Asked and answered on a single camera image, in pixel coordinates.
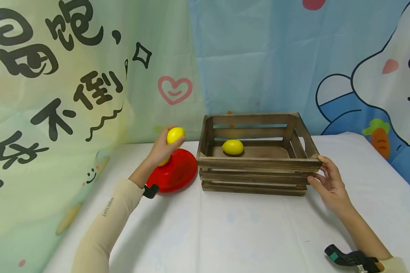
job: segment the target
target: red dish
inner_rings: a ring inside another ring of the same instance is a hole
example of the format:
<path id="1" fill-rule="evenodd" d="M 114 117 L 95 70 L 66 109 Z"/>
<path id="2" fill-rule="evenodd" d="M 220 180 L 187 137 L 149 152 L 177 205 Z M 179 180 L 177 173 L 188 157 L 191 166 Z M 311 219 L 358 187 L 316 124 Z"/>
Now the red dish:
<path id="1" fill-rule="evenodd" d="M 176 149 L 167 164 L 153 170 L 146 185 L 158 185 L 160 193 L 173 192 L 188 185 L 196 172 L 197 161 L 193 154 L 184 149 Z"/>

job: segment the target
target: wooden crate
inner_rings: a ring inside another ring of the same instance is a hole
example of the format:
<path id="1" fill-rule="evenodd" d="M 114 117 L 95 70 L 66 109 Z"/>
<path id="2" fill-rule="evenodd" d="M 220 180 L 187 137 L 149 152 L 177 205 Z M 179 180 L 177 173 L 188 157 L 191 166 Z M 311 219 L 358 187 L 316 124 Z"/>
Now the wooden crate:
<path id="1" fill-rule="evenodd" d="M 242 155 L 223 152 L 228 139 L 242 141 Z M 304 196 L 318 155 L 299 113 L 276 113 L 205 116 L 196 158 L 203 190 Z"/>

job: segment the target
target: white table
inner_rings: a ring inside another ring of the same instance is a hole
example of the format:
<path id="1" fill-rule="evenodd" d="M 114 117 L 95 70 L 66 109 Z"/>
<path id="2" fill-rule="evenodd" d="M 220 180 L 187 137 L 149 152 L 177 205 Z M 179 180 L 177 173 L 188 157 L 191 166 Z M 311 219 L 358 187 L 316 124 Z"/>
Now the white table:
<path id="1" fill-rule="evenodd" d="M 361 136 L 313 139 L 340 168 L 354 205 L 410 271 L 409 185 Z M 182 148 L 195 155 L 197 145 Z M 130 144 L 116 150 L 45 273 L 70 272 L 80 239 L 116 181 L 150 149 Z M 351 251 L 346 231 L 313 189 L 304 198 L 203 192 L 197 177 L 180 192 L 142 198 L 113 249 L 110 273 L 348 272 L 325 257 L 329 244 Z"/>

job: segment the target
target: beige arm sleeve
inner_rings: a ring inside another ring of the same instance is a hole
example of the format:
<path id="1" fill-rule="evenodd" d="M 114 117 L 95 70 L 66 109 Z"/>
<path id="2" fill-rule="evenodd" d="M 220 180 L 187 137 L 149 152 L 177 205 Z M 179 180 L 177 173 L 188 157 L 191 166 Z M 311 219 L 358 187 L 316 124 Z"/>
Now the beige arm sleeve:
<path id="1" fill-rule="evenodd" d="M 401 258 L 393 257 L 380 262 L 384 265 L 384 271 L 382 271 L 383 273 L 408 273 L 405 263 Z"/>
<path id="2" fill-rule="evenodd" d="M 107 206 L 93 221 L 76 251 L 72 273 L 108 273 L 109 256 L 132 211 L 144 193 L 124 179 L 116 185 Z"/>

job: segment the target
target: wavy line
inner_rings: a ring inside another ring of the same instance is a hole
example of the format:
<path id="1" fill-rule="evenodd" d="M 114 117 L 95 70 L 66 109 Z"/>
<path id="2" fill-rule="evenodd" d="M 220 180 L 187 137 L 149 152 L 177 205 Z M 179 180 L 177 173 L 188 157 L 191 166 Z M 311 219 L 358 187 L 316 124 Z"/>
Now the wavy line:
<path id="1" fill-rule="evenodd" d="M 93 132 L 95 130 L 100 130 L 103 127 L 103 125 L 105 124 L 105 121 L 110 120 L 110 119 L 115 119 L 117 117 L 117 115 L 119 114 L 119 112 L 121 112 L 122 109 L 123 109 L 123 104 L 121 104 L 121 108 L 119 110 L 114 110 L 114 112 L 112 113 L 112 116 L 110 116 L 110 117 L 103 116 L 101 121 L 100 121 L 99 126 L 90 128 L 90 137 L 86 138 L 85 140 L 87 142 L 90 142 L 91 139 L 93 138 Z"/>

